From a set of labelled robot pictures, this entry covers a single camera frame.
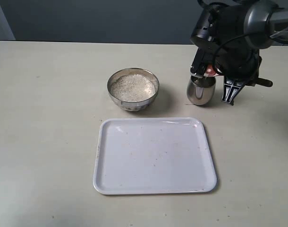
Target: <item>table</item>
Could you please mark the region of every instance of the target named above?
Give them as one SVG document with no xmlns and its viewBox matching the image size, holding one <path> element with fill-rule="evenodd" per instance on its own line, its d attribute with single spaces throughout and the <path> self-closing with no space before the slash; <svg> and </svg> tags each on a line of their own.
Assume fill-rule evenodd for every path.
<svg viewBox="0 0 288 227">
<path fill-rule="evenodd" d="M 261 51 L 262 78 L 235 106 L 186 97 L 193 45 L 0 41 L 0 227 L 288 226 L 288 47 Z M 140 67 L 160 80 L 149 109 L 120 110 L 106 83 Z M 195 117 L 218 176 L 207 194 L 104 196 L 92 183 L 109 118 Z"/>
</svg>

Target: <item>stainless steel cup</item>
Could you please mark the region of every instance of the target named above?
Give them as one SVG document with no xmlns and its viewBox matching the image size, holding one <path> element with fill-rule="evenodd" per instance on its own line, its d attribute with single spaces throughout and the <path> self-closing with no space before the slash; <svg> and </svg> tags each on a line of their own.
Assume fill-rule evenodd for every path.
<svg viewBox="0 0 288 227">
<path fill-rule="evenodd" d="M 189 101 L 194 105 L 205 105 L 208 103 L 213 97 L 215 82 L 215 77 L 197 78 L 191 76 L 187 87 Z"/>
</svg>

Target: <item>robotic arm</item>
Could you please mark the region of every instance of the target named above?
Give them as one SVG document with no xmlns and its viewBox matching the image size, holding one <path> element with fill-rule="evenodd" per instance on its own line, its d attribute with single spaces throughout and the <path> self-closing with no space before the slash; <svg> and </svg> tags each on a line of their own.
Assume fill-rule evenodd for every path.
<svg viewBox="0 0 288 227">
<path fill-rule="evenodd" d="M 190 69 L 192 81 L 224 76 L 222 101 L 231 105 L 246 85 L 272 87 L 259 78 L 259 50 L 288 44 L 288 9 L 270 0 L 233 1 L 240 4 L 198 0 L 204 10 L 191 35 L 198 51 Z"/>
</svg>

